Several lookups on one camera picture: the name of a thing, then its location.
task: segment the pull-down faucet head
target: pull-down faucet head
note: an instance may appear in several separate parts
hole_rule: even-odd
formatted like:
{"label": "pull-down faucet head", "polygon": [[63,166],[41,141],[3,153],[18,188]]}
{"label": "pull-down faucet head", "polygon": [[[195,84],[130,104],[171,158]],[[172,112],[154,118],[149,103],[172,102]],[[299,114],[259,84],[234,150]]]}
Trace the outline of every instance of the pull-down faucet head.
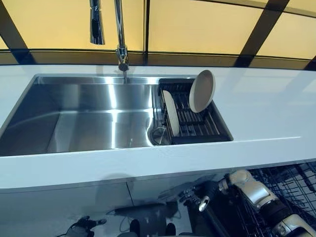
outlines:
{"label": "pull-down faucet head", "polygon": [[90,0],[90,42],[105,44],[100,0]]}

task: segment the metal rack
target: metal rack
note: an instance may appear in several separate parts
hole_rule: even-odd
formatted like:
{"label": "metal rack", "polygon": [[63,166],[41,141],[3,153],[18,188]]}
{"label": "metal rack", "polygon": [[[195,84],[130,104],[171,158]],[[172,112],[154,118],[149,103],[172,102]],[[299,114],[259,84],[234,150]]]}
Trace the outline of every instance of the metal rack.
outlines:
{"label": "metal rack", "polygon": [[[316,229],[316,162],[250,170],[293,213]],[[249,237],[272,237],[271,229],[261,216],[240,198],[237,211]]]}
{"label": "metal rack", "polygon": [[[159,81],[158,95],[160,96],[161,112],[171,144],[232,141],[232,136],[213,101],[200,113],[194,113],[190,109],[189,94],[192,83],[191,79],[172,81],[161,79]],[[180,133],[177,136],[172,134],[163,90],[170,92],[175,103],[180,125]]]}

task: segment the dish rack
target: dish rack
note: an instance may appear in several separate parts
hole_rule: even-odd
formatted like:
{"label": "dish rack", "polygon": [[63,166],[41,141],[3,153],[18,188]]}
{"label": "dish rack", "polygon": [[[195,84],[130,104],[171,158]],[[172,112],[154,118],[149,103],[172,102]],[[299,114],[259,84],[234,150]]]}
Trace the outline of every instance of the dish rack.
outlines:
{"label": "dish rack", "polygon": [[[295,214],[316,230],[316,162],[250,170]],[[272,237],[271,229],[244,198],[237,212],[248,237]]]}
{"label": "dish rack", "polygon": [[[170,144],[232,141],[233,138],[213,101],[200,113],[194,113],[190,109],[189,95],[193,81],[193,79],[159,80],[158,96],[163,125],[166,126]],[[180,132],[177,136],[174,136],[171,130],[163,90],[171,94],[175,103],[180,125]]]}

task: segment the faucet spout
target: faucet spout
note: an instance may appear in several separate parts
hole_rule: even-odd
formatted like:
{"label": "faucet spout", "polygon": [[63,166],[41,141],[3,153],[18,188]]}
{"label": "faucet spout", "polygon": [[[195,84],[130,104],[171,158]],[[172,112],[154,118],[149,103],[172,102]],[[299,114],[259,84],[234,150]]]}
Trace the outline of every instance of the faucet spout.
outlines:
{"label": "faucet spout", "polygon": [[127,54],[127,46],[125,45],[125,38],[124,38],[122,1],[114,0],[114,5],[115,5],[115,15],[116,15],[117,29],[118,29],[118,48],[116,50],[116,53],[118,56],[118,68],[122,72],[126,72],[128,70],[128,54]]}
{"label": "faucet spout", "polygon": [[[124,38],[122,1],[114,0],[114,5],[118,29],[118,48],[116,49],[118,69],[126,72],[128,70],[128,54]],[[100,0],[90,0],[90,41],[94,44],[104,44]]]}

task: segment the countertop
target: countertop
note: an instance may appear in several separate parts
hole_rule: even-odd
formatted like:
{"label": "countertop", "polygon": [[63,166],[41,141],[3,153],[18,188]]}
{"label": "countertop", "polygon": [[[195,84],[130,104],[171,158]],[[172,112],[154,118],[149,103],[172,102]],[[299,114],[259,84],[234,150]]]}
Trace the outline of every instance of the countertop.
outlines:
{"label": "countertop", "polygon": [[[195,77],[204,69],[215,76],[214,102],[233,141],[0,157],[0,189],[142,179],[316,158],[316,72],[130,67],[128,76]],[[36,74],[121,76],[117,66],[0,66],[0,126]]]}

